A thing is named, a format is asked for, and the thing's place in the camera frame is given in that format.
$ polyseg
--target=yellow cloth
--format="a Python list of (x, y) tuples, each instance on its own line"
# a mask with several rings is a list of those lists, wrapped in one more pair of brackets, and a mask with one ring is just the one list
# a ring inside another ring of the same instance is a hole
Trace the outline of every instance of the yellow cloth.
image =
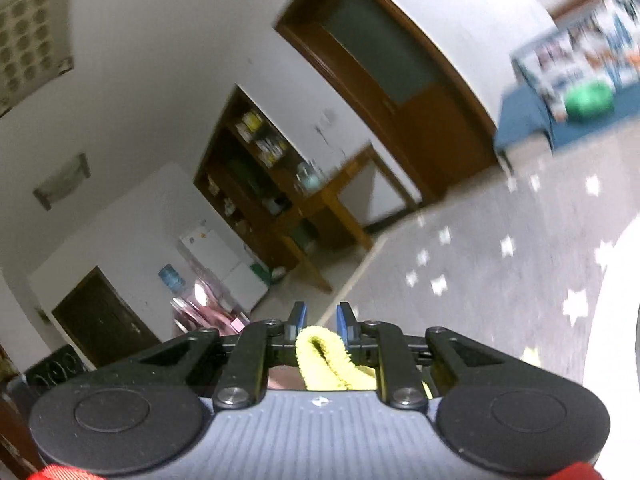
[[(322, 326), (308, 326), (298, 334), (296, 358), (307, 390), (334, 392), (377, 387), (376, 371), (353, 364), (340, 336)], [(433, 399), (427, 385), (423, 385), (427, 398)]]

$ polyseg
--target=wooden shelf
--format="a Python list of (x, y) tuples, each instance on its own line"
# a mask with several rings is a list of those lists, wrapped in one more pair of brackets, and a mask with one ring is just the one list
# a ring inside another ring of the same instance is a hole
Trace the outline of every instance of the wooden shelf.
[[(236, 124), (241, 123), (243, 115), (249, 111), (259, 114), (264, 122), (252, 140), (247, 142)], [(260, 157), (262, 150), (255, 144), (256, 140), (269, 136), (279, 136), (287, 143), (284, 154), (272, 166), (264, 163)], [(296, 168), (303, 161), (267, 115), (236, 87), (214, 129), (194, 183), (215, 211), (262, 261), (271, 267), (292, 269), (298, 259), (291, 248), (274, 234), (273, 223), (278, 215), (271, 214), (262, 201), (280, 200), (284, 194), (292, 205), (300, 203), (304, 196), (297, 187)], [(220, 188), (219, 196), (209, 192), (209, 177)], [(228, 217), (224, 212), (224, 198), (229, 198), (236, 206), (236, 211)], [(248, 227), (238, 230), (236, 224), (242, 220), (246, 220)]]

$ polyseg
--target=table leg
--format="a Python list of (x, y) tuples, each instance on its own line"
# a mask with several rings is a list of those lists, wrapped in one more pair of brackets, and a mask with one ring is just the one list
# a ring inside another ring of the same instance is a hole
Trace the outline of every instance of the table leg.
[(373, 151), (371, 154), (371, 160), (378, 168), (378, 171), (384, 175), (386, 180), (391, 187), (396, 190), (396, 193), (402, 197), (406, 206), (412, 211), (416, 211), (418, 209), (418, 204), (414, 200), (414, 197), (404, 188), (402, 183), (395, 176), (394, 172), (391, 171), (388, 165), (385, 164), (385, 161), (378, 155), (377, 152)]
[(316, 266), (311, 263), (311, 260), (306, 255), (305, 251), (298, 247), (298, 244), (293, 241), (293, 238), (286, 235), (280, 235), (280, 239), (286, 245), (287, 249), (289, 249), (289, 251), (291, 251), (291, 253), (298, 259), (298, 261), (303, 264), (309, 272), (311, 272), (316, 282), (318, 282), (318, 287), (321, 290), (324, 290), (325, 292), (334, 291), (331, 284), (324, 278), (320, 271), (316, 269)]
[(344, 225), (347, 231), (350, 232), (351, 235), (353, 235), (357, 243), (359, 243), (367, 251), (370, 251), (373, 247), (371, 237), (364, 231), (362, 226), (353, 217), (349, 210), (340, 203), (338, 197), (325, 197), (324, 202), (326, 203), (326, 206), (338, 217), (338, 220), (342, 222), (342, 225)]

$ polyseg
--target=green ball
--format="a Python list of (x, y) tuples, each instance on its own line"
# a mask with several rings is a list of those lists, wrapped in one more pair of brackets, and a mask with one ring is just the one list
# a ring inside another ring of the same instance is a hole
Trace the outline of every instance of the green ball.
[(601, 81), (579, 85), (564, 98), (567, 117), (572, 121), (588, 121), (613, 110), (613, 90)]

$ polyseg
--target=refrigerator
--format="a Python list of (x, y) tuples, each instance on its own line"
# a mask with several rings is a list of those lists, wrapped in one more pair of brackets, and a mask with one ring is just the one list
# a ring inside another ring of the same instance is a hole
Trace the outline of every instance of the refrigerator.
[(178, 250), (229, 312), (239, 306), (249, 314), (267, 293), (267, 285), (206, 221), (180, 239)]

